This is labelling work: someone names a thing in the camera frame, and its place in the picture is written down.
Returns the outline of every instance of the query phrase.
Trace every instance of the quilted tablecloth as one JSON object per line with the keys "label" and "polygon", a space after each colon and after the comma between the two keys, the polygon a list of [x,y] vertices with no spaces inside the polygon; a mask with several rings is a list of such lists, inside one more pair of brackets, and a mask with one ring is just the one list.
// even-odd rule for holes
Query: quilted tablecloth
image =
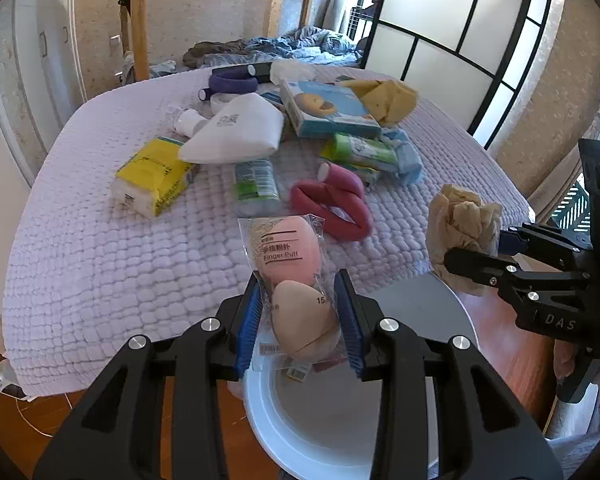
{"label": "quilted tablecloth", "polygon": [[[316,67],[317,78],[386,78]],[[68,121],[38,175],[20,221],[2,311],[8,358],[25,393],[88,387],[132,335],[180,335],[241,294],[251,269],[233,211],[233,168],[205,166],[154,220],[116,204],[115,171],[147,140],[169,133],[169,104],[193,105],[209,69],[100,95]],[[401,126],[420,150],[424,180],[382,182],[366,201],[375,229],[362,242],[327,237],[331,270],[346,267],[361,293],[430,270],[427,206],[446,182],[504,206],[503,227],[528,220],[528,204],[487,153],[451,118],[421,99]],[[283,197],[314,178],[318,140],[288,140],[272,157]]]}

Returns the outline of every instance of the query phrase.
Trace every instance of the blue box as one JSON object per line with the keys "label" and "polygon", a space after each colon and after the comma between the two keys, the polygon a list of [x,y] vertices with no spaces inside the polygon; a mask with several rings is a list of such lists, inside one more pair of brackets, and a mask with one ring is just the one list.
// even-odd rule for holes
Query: blue box
{"label": "blue box", "polygon": [[338,132],[375,139],[382,131],[350,88],[314,81],[283,81],[280,97],[298,137],[329,139]]}

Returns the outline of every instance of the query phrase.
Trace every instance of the bolt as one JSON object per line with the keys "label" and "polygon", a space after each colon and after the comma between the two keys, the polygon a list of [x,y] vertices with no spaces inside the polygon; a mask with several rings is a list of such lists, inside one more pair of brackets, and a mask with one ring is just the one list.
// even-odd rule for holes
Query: bolt
{"label": "bolt", "polygon": [[200,326],[205,332],[215,332],[220,328],[220,320],[216,319],[215,317],[207,317],[206,319],[202,320]]}
{"label": "bolt", "polygon": [[139,350],[146,345],[146,338],[143,335],[135,335],[129,340],[129,348]]}
{"label": "bolt", "polygon": [[385,332],[395,332],[399,327],[400,324],[395,319],[391,319],[390,317],[385,317],[380,322],[380,328]]}
{"label": "bolt", "polygon": [[452,343],[454,344],[454,346],[456,348],[458,348],[459,350],[467,350],[469,348],[469,346],[471,346],[471,341],[469,341],[467,338],[465,338],[463,335],[457,335]]}

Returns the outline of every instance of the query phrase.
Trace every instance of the yellow cloth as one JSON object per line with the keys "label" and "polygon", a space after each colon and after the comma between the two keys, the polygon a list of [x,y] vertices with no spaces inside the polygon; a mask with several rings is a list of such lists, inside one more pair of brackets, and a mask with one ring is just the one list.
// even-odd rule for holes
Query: yellow cloth
{"label": "yellow cloth", "polygon": [[413,112],[418,104],[418,93],[415,90],[392,79],[352,79],[339,84],[351,88],[383,128],[395,126]]}
{"label": "yellow cloth", "polygon": [[453,290],[481,296],[485,286],[446,270],[446,252],[462,247],[497,256],[502,206],[485,204],[473,191],[445,184],[429,204],[427,250],[435,273]]}

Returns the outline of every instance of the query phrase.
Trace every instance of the yellow package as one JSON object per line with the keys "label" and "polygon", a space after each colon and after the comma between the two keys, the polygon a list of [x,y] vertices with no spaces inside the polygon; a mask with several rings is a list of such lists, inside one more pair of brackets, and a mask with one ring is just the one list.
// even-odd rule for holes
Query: yellow package
{"label": "yellow package", "polygon": [[113,197],[148,218],[158,216],[182,193],[199,165],[178,160],[182,142],[156,137],[116,173]]}

